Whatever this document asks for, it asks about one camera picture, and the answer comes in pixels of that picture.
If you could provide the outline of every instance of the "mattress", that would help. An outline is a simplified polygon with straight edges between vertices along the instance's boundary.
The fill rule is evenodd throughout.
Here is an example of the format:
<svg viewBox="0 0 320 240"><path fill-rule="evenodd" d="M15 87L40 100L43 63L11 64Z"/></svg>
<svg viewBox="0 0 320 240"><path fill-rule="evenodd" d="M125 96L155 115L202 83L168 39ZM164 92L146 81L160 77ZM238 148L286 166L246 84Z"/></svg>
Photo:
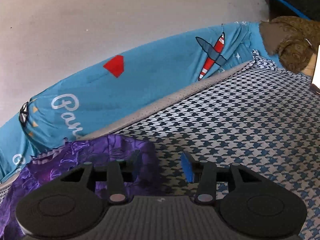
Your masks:
<svg viewBox="0 0 320 240"><path fill-rule="evenodd" d="M300 237L319 239L320 110L303 76L248 70L116 133L155 143L168 194L196 190L185 181L182 151L222 167L246 165L303 199ZM227 185L217 191L222 198Z"/></svg>

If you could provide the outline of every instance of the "brown cushion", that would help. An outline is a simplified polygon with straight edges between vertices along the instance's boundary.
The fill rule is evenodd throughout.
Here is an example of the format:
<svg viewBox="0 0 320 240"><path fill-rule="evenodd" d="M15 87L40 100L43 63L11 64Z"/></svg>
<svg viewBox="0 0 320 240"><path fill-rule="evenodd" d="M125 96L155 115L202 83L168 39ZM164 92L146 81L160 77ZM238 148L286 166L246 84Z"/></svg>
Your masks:
<svg viewBox="0 0 320 240"><path fill-rule="evenodd" d="M289 43L283 48L279 60L284 68L297 74L308 65L312 53L311 48L302 42Z"/></svg>
<svg viewBox="0 0 320 240"><path fill-rule="evenodd" d="M282 23L260 23L259 30L263 40L263 45L269 55L277 53L281 41L285 40L288 33L282 28Z"/></svg>

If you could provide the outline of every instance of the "blue sponge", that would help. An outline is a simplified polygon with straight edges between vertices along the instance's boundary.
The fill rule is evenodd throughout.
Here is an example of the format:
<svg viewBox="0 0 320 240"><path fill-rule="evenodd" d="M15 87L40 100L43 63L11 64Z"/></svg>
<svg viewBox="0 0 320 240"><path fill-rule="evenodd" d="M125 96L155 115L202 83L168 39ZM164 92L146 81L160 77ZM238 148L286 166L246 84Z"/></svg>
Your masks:
<svg viewBox="0 0 320 240"><path fill-rule="evenodd" d="M181 153L181 166L187 182L194 182L195 174L192 171L192 164L185 153Z"/></svg>

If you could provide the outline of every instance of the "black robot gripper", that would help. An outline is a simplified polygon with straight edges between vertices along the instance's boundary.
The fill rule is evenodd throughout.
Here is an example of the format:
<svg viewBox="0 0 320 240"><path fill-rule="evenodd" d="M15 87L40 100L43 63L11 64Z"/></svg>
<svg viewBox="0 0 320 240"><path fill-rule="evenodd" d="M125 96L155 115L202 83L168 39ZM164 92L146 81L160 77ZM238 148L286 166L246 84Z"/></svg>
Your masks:
<svg viewBox="0 0 320 240"><path fill-rule="evenodd" d="M181 164L188 181L199 182L195 202L214 206L231 228L256 238L299 234L307 208L294 193L239 163L220 168L184 152ZM229 193L220 200L216 200L217 182L228 183Z"/></svg>
<svg viewBox="0 0 320 240"><path fill-rule="evenodd" d="M29 193L16 208L16 218L26 235L38 239L68 239L97 224L108 208L128 202L124 182L135 181L141 153L106 166L85 162ZM107 199L95 195L97 181L107 182Z"/></svg>
<svg viewBox="0 0 320 240"><path fill-rule="evenodd" d="M199 183L194 201L188 196L129 198L124 182L135 181L140 164L138 153L105 167L84 163L31 192L16 209L23 240L167 240L169 235L185 240L200 233L210 240L299 239L307 216L304 202L239 163L220 168L182 153L187 181ZM106 200L94 193L97 181L107 182ZM219 200L217 182L227 182L229 191Z"/></svg>

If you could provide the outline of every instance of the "circular pad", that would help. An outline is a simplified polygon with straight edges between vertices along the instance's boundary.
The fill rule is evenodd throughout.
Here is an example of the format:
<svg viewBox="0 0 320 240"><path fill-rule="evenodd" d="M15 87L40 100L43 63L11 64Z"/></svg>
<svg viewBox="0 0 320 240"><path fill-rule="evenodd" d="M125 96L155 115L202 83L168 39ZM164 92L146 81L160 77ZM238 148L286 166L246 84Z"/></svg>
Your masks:
<svg viewBox="0 0 320 240"><path fill-rule="evenodd" d="M213 197L210 194L200 194L198 200L201 202L210 202L213 200Z"/></svg>
<svg viewBox="0 0 320 240"><path fill-rule="evenodd" d="M92 228L103 214L102 200L73 182L42 186L17 205L17 221L26 234L69 238Z"/></svg>
<svg viewBox="0 0 320 240"><path fill-rule="evenodd" d="M307 208L297 195L272 182L250 182L222 199L220 213L237 231L268 238L297 234Z"/></svg>
<svg viewBox="0 0 320 240"><path fill-rule="evenodd" d="M121 202L125 200L125 195L123 194L113 194L110 196L110 200L113 202Z"/></svg>

